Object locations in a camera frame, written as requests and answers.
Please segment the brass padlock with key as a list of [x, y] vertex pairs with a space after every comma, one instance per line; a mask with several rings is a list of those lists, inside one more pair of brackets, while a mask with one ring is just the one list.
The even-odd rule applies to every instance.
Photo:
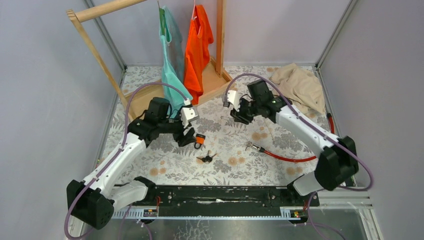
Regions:
[[234, 121], [234, 119], [232, 117], [227, 117], [227, 116], [221, 116], [220, 119], [226, 120], [226, 121]]

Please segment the black key bunch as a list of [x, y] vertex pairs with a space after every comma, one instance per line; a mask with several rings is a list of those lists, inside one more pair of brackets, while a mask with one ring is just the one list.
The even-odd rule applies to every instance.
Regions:
[[202, 163], [209, 164], [213, 161], [213, 159], [216, 155], [217, 155], [216, 153], [211, 154], [211, 151], [208, 150], [207, 154], [205, 156], [203, 156], [203, 157], [199, 156], [199, 157], [196, 157], [196, 159], [201, 161]]

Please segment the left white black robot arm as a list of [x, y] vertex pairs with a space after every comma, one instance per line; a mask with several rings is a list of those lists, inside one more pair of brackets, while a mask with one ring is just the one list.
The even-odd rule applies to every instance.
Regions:
[[145, 152], [161, 134], [171, 134], [180, 147], [195, 142], [192, 121], [198, 119], [197, 110], [189, 99], [183, 101], [176, 117], [169, 117], [170, 102], [154, 97], [141, 117], [134, 119], [113, 152], [83, 180], [72, 180], [67, 188], [67, 216], [100, 230], [113, 213], [134, 203], [144, 206], [155, 200], [153, 185], [142, 177], [122, 186], [115, 184], [123, 170]]

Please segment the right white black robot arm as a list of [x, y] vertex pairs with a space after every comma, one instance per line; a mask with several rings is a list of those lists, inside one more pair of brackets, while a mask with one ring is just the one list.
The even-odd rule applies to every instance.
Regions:
[[301, 113], [284, 96], [275, 96], [265, 80], [247, 85], [251, 99], [228, 89], [223, 96], [224, 107], [233, 106], [230, 115], [235, 122], [250, 124], [254, 117], [262, 116], [296, 135], [317, 157], [313, 172], [292, 181], [287, 191], [287, 201], [301, 205], [307, 195], [324, 189], [332, 191], [359, 171], [356, 146], [353, 139], [325, 131]]

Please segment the orange black padlock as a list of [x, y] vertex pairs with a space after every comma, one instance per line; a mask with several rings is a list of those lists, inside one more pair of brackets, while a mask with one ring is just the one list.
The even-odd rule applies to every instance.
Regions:
[[199, 150], [205, 142], [206, 136], [203, 134], [196, 134], [195, 136], [195, 143], [194, 143], [194, 148], [196, 150]]

